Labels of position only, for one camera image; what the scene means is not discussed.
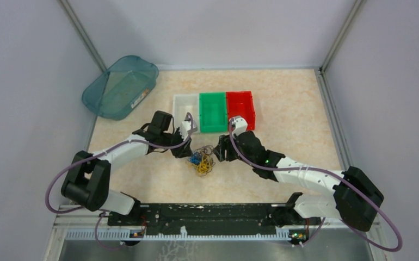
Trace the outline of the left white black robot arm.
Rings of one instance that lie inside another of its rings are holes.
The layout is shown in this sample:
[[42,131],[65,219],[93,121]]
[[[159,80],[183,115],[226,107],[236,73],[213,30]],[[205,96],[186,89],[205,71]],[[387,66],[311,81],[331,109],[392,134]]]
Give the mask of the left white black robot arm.
[[137,224],[142,217],[140,201],[110,189],[111,174],[156,149],[170,151],[178,159],[191,156],[191,135],[197,131],[197,124],[191,113],[187,113],[179,128],[169,133],[173,119],[169,113],[156,111],[151,122],[124,141],[95,153],[76,153],[72,164],[64,171],[61,195],[91,212],[114,212],[127,224]]

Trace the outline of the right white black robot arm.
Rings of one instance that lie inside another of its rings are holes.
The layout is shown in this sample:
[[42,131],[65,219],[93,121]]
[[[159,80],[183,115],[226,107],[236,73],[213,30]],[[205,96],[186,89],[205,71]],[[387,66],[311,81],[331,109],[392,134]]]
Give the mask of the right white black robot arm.
[[305,218],[325,217],[340,219],[353,229],[368,232],[377,211],[365,198],[377,207],[384,201],[384,195],[360,168],[323,170],[308,166],[266,149],[252,131],[235,135],[233,139],[229,135],[220,136],[215,155],[219,161],[243,161],[263,179],[318,192],[319,195],[297,192],[290,197],[285,217],[292,224],[299,224]]

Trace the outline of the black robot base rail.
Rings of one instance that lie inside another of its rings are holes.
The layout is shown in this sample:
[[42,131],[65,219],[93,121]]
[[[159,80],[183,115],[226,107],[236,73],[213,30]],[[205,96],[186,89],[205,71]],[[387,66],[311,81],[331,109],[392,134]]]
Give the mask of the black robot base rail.
[[145,234],[190,235],[274,234],[285,226],[319,225],[318,217],[302,218],[286,203],[186,204],[143,203],[130,215],[112,212],[110,226],[138,226]]

